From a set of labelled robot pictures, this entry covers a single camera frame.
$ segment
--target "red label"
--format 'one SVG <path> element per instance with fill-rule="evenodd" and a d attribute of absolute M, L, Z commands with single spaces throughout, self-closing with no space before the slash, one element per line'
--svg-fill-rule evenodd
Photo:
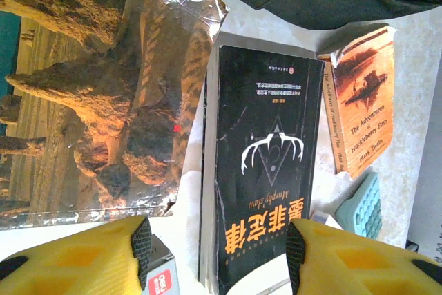
<path fill-rule="evenodd" d="M 165 270 L 149 279 L 149 294 L 150 295 L 162 295 L 172 288 L 171 271 Z"/>

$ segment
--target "blue silicone object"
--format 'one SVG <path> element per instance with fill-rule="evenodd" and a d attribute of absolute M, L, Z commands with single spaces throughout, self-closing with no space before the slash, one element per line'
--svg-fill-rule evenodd
<path fill-rule="evenodd" d="M 339 224 L 346 231 L 376 239 L 381 231 L 381 196 L 379 177 L 370 173 L 352 198 L 336 212 Z"/>

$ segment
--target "antler logo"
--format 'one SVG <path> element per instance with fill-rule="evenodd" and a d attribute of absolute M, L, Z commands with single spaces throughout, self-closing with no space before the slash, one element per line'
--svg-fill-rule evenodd
<path fill-rule="evenodd" d="M 255 142 L 246 147 L 241 155 L 241 172 L 244 175 L 244 170 L 248 169 L 246 161 L 250 155 L 250 151 L 252 169 L 255 167 L 256 151 L 259 152 L 262 165 L 264 166 L 271 186 L 273 186 L 276 176 L 278 175 L 290 148 L 293 147 L 292 160 L 294 160 L 296 154 L 298 154 L 298 160 L 301 162 L 304 153 L 304 142 L 297 137 L 286 135 L 284 133 L 279 115 L 276 116 L 272 128 L 273 133 L 268 134 L 267 137 L 264 138 L 255 138 Z M 278 144 L 278 140 L 274 140 L 274 138 L 278 136 L 281 140 L 280 144 Z"/>
<path fill-rule="evenodd" d="M 302 160 L 302 155 L 304 153 L 304 142 L 302 140 L 300 140 L 299 138 L 292 137 L 292 136 L 287 136 L 284 133 L 278 133 L 278 134 L 279 134 L 279 137 L 281 137 L 281 148 L 284 146 L 284 143 L 286 141 L 291 142 L 293 144 L 293 156 L 291 158 L 292 160 L 295 160 L 295 156 L 296 156 L 296 144 L 295 144 L 295 142 L 299 143 L 300 153 L 299 153 L 298 159 L 299 159 L 299 161 L 301 161 Z M 256 152 L 256 150 L 258 149 L 258 147 L 260 145 L 263 145 L 263 144 L 267 144 L 267 148 L 270 149 L 270 141 L 271 141 L 271 139 L 273 138 L 274 135 L 275 135 L 274 133 L 268 134 L 268 136 L 265 139 L 257 141 L 257 142 L 255 142 L 253 144 L 250 144 L 242 152 L 242 155 L 241 155 L 241 172 L 242 172 L 243 175 L 244 175 L 244 170 L 247 169 L 246 159 L 247 159 L 247 155 L 249 154 L 250 149 L 253 149 L 253 152 L 251 153 L 251 168 L 253 169 L 255 167 L 253 161 L 255 160 L 255 152 Z"/>

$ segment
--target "book cover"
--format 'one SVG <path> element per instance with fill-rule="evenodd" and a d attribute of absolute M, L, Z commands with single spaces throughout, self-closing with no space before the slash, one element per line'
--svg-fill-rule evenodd
<path fill-rule="evenodd" d="M 323 92 L 337 172 L 360 175 L 393 136 L 393 29 L 384 26 L 327 55 Z"/>
<path fill-rule="evenodd" d="M 309 215 L 323 63 L 233 46 L 218 63 L 214 254 L 226 294 Z"/>

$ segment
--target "orange book cover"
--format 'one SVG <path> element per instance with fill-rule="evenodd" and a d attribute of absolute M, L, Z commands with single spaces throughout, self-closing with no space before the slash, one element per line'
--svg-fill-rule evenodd
<path fill-rule="evenodd" d="M 337 172 L 360 175 L 393 137 L 394 29 L 384 26 L 326 61 L 323 92 Z"/>

